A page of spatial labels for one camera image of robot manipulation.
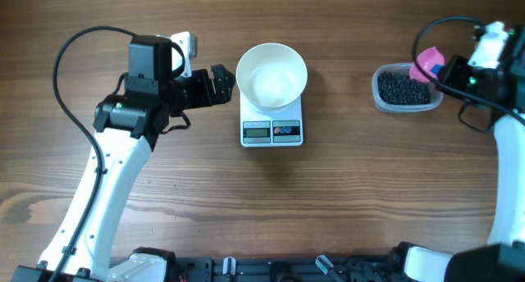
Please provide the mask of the pink scoop with blue handle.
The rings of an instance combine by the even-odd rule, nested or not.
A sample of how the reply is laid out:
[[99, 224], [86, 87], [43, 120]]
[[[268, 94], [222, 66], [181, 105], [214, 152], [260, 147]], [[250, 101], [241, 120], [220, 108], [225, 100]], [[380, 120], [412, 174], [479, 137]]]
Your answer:
[[[436, 47], [427, 48], [421, 52], [417, 57], [417, 61], [420, 67], [433, 79], [437, 78], [437, 73], [445, 65], [445, 58]], [[411, 80], [416, 80], [422, 83], [430, 82], [430, 80], [416, 67], [414, 63], [410, 66], [409, 77]]]

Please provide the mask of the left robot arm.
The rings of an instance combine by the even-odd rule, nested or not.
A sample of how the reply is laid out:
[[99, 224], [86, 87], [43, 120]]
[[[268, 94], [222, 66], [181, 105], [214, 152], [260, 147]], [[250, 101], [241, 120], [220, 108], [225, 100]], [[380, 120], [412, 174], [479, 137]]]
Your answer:
[[34, 267], [18, 266], [15, 281], [182, 281], [173, 252], [138, 248], [117, 266], [110, 256], [130, 190], [169, 120], [189, 109], [228, 103], [235, 76], [222, 65], [193, 70], [196, 38], [133, 34], [129, 65], [116, 89], [95, 109], [86, 132], [92, 150], [58, 232]]

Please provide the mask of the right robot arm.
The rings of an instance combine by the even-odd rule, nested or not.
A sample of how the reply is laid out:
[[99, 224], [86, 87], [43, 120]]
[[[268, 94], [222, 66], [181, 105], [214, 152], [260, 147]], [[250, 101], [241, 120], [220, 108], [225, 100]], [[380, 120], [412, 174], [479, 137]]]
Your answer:
[[400, 243], [389, 255], [383, 274], [407, 281], [522, 281], [524, 279], [524, 28], [506, 30], [497, 21], [461, 17], [476, 26], [477, 46], [470, 58], [448, 64], [421, 61], [418, 45], [425, 34], [445, 23], [435, 20], [416, 37], [412, 71], [419, 81], [456, 98], [463, 107], [490, 110], [485, 130], [498, 152], [495, 216], [484, 247], [455, 254]]

